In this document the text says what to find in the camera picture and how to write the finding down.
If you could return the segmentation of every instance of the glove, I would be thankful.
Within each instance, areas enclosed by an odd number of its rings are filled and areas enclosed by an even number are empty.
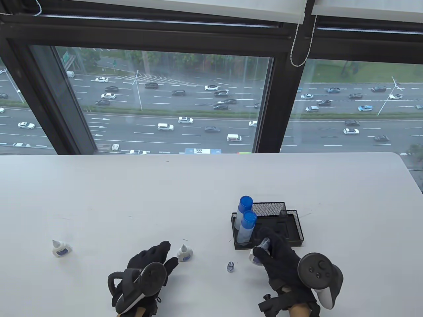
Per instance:
[[[261,227],[257,234],[260,240],[270,239],[270,254],[260,247],[255,247],[253,254],[266,269],[272,288],[279,295],[285,294],[290,289],[290,297],[293,297],[298,304],[317,303],[311,289],[305,286],[298,276],[300,257],[291,249],[287,240],[267,227]]]
[[[172,273],[173,269],[178,266],[178,258],[176,257],[172,257],[168,261],[166,261],[169,250],[170,250],[169,241],[163,241],[158,246],[153,246],[149,250],[141,251],[139,254],[135,255],[131,260],[129,260],[127,268],[138,268],[143,270],[150,263],[160,262],[166,268],[167,276],[166,276],[165,283],[163,284],[163,286],[166,286],[169,275]],[[120,282],[116,286],[116,293],[112,299],[113,307],[116,305],[116,301],[118,300],[119,296],[122,294],[121,284],[122,282]],[[155,315],[157,311],[156,299],[159,303],[162,301],[159,297],[159,293],[160,291],[158,291],[153,296],[142,298],[133,308],[131,308],[125,314],[122,314],[121,317],[135,316],[137,313],[137,309],[140,307],[145,308],[145,313],[143,317],[150,317],[152,315]]]

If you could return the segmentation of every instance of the mesh tray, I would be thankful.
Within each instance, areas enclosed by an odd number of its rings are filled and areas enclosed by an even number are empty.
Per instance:
[[[236,242],[238,230],[233,226],[236,213],[232,213],[231,215],[233,245],[235,250],[248,250],[258,246],[261,241],[257,238],[257,232],[262,226],[272,228],[281,237],[286,238],[291,247],[302,245],[304,235],[296,210],[286,210],[284,202],[256,202],[253,204],[252,209],[257,214],[257,222],[250,241],[247,243]]]

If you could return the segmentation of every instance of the bottle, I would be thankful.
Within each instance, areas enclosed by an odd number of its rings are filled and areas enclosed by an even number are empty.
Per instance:
[[[244,212],[244,216],[241,220],[241,226],[239,227],[238,235],[236,237],[237,243],[246,243],[250,241],[256,221],[257,215],[254,211],[250,210]]]
[[[244,212],[251,210],[252,207],[253,199],[250,196],[242,196],[239,200],[238,210],[236,211],[236,218],[233,224],[236,230],[239,230],[239,227],[241,226],[241,220]]]
[[[262,248],[264,251],[266,251],[267,253],[269,253],[270,239],[264,238],[263,241],[258,246]],[[251,252],[248,258],[250,259],[251,263],[255,265],[263,266],[260,260],[254,256],[253,249],[251,249]]]
[[[176,257],[178,258],[179,262],[185,262],[188,261],[192,256],[192,249],[189,246],[186,246],[183,244],[178,253],[176,254]]]
[[[53,240],[53,254],[55,257],[64,257],[71,251],[72,248],[67,243]]]

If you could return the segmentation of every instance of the white bottle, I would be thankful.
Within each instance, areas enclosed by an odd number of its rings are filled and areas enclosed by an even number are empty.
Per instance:
[[[192,249],[189,246],[183,244],[179,249],[176,257],[178,258],[179,262],[188,261],[192,256]]]
[[[55,257],[64,257],[71,251],[72,248],[67,243],[53,240],[53,254]]]

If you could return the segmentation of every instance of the glass pane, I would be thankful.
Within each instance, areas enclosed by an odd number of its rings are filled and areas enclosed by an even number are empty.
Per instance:
[[[0,154],[56,154],[18,86],[0,64]]]
[[[423,65],[308,60],[281,152],[395,152],[422,170],[422,83]]]
[[[252,152],[269,58],[56,49],[99,151]]]

